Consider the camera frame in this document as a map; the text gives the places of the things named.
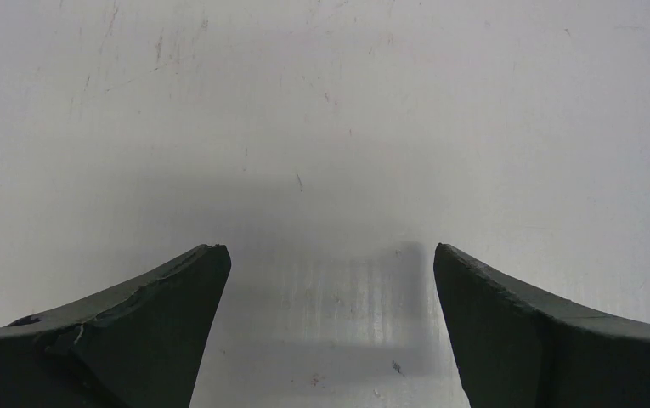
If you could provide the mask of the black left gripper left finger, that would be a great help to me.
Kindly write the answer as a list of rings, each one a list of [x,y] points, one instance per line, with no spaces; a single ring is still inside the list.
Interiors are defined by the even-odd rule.
[[[197,246],[0,327],[0,407],[187,407],[231,270]]]

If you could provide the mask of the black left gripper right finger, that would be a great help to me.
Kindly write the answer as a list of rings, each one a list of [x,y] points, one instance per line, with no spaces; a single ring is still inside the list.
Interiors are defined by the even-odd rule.
[[[588,308],[449,244],[433,274],[473,407],[650,407],[650,324]]]

